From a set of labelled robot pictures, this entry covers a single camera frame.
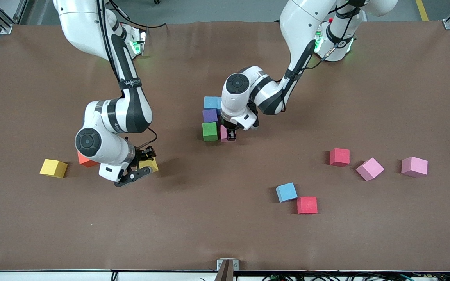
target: yellow floor line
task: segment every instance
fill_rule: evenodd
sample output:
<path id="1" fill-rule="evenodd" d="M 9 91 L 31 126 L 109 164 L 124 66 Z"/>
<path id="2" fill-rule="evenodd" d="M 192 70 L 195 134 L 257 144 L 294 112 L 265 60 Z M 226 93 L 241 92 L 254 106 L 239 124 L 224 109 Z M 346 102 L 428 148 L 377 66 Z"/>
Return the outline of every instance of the yellow floor line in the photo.
<path id="1" fill-rule="evenodd" d="M 421 20 L 428 21 L 427 11 L 425 10 L 425 6 L 423 5 L 422 0 L 416 0 L 416 5 L 418 6 L 418 10 L 420 11 Z"/>

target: gray floor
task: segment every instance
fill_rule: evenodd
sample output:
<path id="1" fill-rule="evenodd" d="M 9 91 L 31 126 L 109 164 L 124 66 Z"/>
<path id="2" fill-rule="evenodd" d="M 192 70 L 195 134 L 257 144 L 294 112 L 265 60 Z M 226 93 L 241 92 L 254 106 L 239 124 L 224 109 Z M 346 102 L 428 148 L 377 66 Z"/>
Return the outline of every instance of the gray floor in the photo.
<path id="1" fill-rule="evenodd" d="M 423 0 L 432 20 L 450 11 L 450 0 Z M 161 23 L 193 23 L 195 21 L 275 21 L 286 0 L 117 0 L 116 3 L 132 18 L 147 25 Z M 420 21 L 415 0 L 399 0 L 389 14 L 369 21 Z M 27 25 L 59 25 L 52 0 L 30 0 L 23 15 Z"/>

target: foam block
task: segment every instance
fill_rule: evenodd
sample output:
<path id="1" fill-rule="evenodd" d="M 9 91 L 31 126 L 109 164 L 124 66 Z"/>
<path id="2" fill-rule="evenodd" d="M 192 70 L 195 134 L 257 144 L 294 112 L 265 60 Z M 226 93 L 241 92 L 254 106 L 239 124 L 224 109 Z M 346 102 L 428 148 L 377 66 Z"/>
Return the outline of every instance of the foam block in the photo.
<path id="1" fill-rule="evenodd" d="M 221 115 L 221 96 L 218 97 L 218 115 Z"/>
<path id="2" fill-rule="evenodd" d="M 223 125 L 220 125 L 220 141 L 221 142 L 228 142 L 228 140 L 227 140 L 227 128 L 225 128 Z"/>
<path id="3" fill-rule="evenodd" d="M 317 213 L 317 197 L 298 197 L 298 214 Z"/>
<path id="4" fill-rule="evenodd" d="M 97 164 L 99 164 L 98 162 L 95 162 L 93 160 L 90 160 L 86 157 L 84 157 L 84 155 L 82 155 L 79 151 L 77 152 L 77 160 L 79 161 L 79 164 L 89 168 L 89 167 L 93 167 Z"/>
<path id="5" fill-rule="evenodd" d="M 218 97 L 217 96 L 205 96 L 204 97 L 204 109 L 215 110 L 218 109 Z"/>
<path id="6" fill-rule="evenodd" d="M 296 199 L 298 197 L 298 195 L 296 194 L 295 185 L 293 183 L 279 185 L 275 188 L 275 191 L 277 192 L 277 197 L 279 197 L 279 202 L 281 203 Z"/>
<path id="7" fill-rule="evenodd" d="M 218 140 L 217 126 L 216 122 L 202 123 L 202 139 L 204 139 L 205 142 Z"/>
<path id="8" fill-rule="evenodd" d="M 350 151 L 348 149 L 335 148 L 329 153 L 329 165 L 345 167 L 350 164 Z"/>
<path id="9" fill-rule="evenodd" d="M 155 173 L 159 171 L 159 168 L 157 167 L 157 162 L 155 161 L 155 158 L 153 160 L 143 160 L 138 162 L 138 166 L 141 168 L 143 167 L 150 167 L 152 169 L 152 173 Z"/>
<path id="10" fill-rule="evenodd" d="M 374 158 L 367 160 L 357 168 L 357 172 L 361 174 L 365 180 L 376 178 L 382 171 L 384 171 L 384 168 Z"/>
<path id="11" fill-rule="evenodd" d="M 41 167 L 40 174 L 52 176 L 54 178 L 64 178 L 66 174 L 67 164 L 58 160 L 45 159 Z"/>
<path id="12" fill-rule="evenodd" d="M 218 122 L 218 113 L 216 112 L 216 109 L 203 110 L 202 118 L 204 119 L 204 123 Z"/>
<path id="13" fill-rule="evenodd" d="M 402 160 L 402 174 L 414 178 L 427 176 L 428 161 L 416 157 L 406 158 Z"/>

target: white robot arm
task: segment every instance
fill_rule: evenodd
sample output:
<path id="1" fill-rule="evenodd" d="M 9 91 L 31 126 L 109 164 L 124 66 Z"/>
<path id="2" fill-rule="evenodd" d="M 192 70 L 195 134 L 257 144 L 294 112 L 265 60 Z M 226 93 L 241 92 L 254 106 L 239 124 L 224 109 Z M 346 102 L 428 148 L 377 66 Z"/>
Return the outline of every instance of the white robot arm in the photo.
<path id="1" fill-rule="evenodd" d="M 139 170 L 140 160 L 153 159 L 152 147 L 135 147 L 119 133 L 141 133 L 152 122 L 152 111 L 132 59 L 143 52 L 145 32 L 120 24 L 105 0 L 54 0 L 67 40 L 79 50 L 111 63 L 121 91 L 120 98 L 93 101 L 84 111 L 84 124 L 75 147 L 100 163 L 98 174 L 122 186 L 147 176 L 152 168 Z M 135 173 L 132 167 L 139 170 Z"/>
<path id="2" fill-rule="evenodd" d="M 291 53 L 289 66 L 278 83 L 258 66 L 246 67 L 227 78 L 221 93 L 221 121 L 229 138 L 235 138 L 235 130 L 239 128 L 258 127 L 257 107 L 268 115 L 284 111 L 314 53 L 320 55 L 321 61 L 342 59 L 362 22 L 361 9 L 382 16 L 397 1 L 337 0 L 337 18 L 321 25 L 334 0 L 288 0 L 279 24 Z"/>

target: green cube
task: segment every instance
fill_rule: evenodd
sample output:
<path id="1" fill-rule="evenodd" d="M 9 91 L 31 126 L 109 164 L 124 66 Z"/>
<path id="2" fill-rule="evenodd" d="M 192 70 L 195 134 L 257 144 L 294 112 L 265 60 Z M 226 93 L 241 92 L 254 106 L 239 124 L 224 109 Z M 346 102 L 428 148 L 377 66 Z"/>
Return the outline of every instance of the green cube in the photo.
<path id="1" fill-rule="evenodd" d="M 202 139 L 205 142 L 218 140 L 218 129 L 216 122 L 202 123 Z"/>

